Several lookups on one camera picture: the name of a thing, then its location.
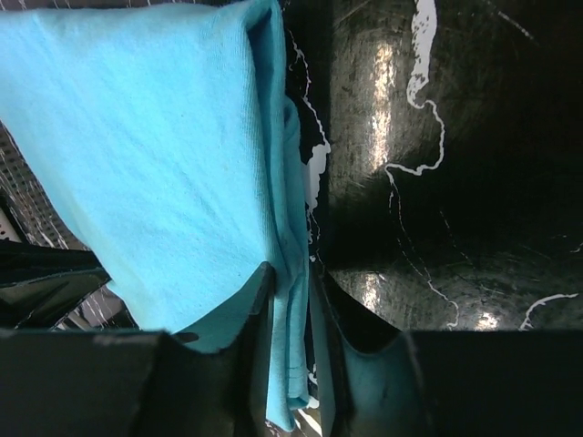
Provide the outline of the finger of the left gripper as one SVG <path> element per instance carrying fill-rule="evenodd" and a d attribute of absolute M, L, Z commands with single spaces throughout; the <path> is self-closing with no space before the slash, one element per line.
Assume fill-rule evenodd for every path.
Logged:
<path fill-rule="evenodd" d="M 109 281 L 90 251 L 1 242 L 1 326 L 50 329 Z"/>

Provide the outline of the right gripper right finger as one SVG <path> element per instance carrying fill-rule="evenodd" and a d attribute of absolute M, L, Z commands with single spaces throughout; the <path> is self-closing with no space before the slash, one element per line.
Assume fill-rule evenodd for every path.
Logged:
<path fill-rule="evenodd" d="M 398 330 L 310 275 L 326 436 L 579 436 L 576 330 Z"/>

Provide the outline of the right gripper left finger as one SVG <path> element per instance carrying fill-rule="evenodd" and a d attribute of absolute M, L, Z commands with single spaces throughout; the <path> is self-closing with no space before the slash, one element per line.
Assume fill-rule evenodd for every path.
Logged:
<path fill-rule="evenodd" d="M 274 272 L 261 264 L 235 341 L 201 353 L 164 332 L 1 332 L 4 436 L 259 436 Z"/>

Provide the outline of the cyan t shirt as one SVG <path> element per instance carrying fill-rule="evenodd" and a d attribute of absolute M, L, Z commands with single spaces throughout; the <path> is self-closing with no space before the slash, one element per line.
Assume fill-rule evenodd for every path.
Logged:
<path fill-rule="evenodd" d="M 276 272 L 266 415 L 309 401 L 308 230 L 275 1 L 1 14 L 1 120 L 142 330 Z"/>

